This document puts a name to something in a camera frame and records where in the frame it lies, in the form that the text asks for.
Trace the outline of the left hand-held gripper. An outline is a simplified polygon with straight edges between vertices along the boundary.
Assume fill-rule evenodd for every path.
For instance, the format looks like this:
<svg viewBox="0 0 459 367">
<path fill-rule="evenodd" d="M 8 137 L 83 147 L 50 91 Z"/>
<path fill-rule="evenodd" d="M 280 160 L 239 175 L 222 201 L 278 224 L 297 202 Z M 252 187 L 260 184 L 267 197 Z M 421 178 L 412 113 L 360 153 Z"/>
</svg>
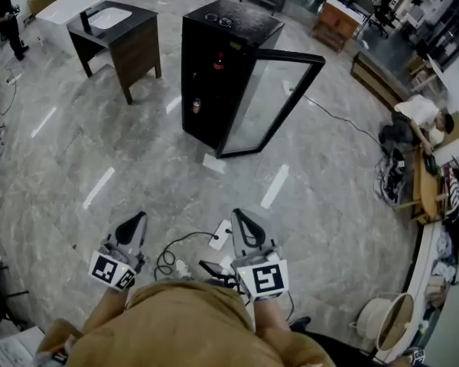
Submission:
<svg viewBox="0 0 459 367">
<path fill-rule="evenodd" d="M 90 259 L 88 275 L 116 291 L 135 284 L 145 264 L 142 247 L 147 232 L 147 214 L 138 212 L 112 226 Z"/>
</svg>

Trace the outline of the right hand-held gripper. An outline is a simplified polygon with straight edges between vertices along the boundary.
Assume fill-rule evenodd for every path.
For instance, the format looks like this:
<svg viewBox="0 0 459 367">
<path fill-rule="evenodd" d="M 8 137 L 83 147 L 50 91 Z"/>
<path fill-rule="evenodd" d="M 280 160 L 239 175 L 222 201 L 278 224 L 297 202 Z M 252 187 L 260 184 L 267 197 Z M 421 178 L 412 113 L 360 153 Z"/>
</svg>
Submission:
<svg viewBox="0 0 459 367">
<path fill-rule="evenodd" d="M 235 249 L 231 267 L 240 290 L 251 302 L 287 292 L 288 263 L 270 221 L 248 209 L 234 209 L 231 223 Z"/>
</svg>

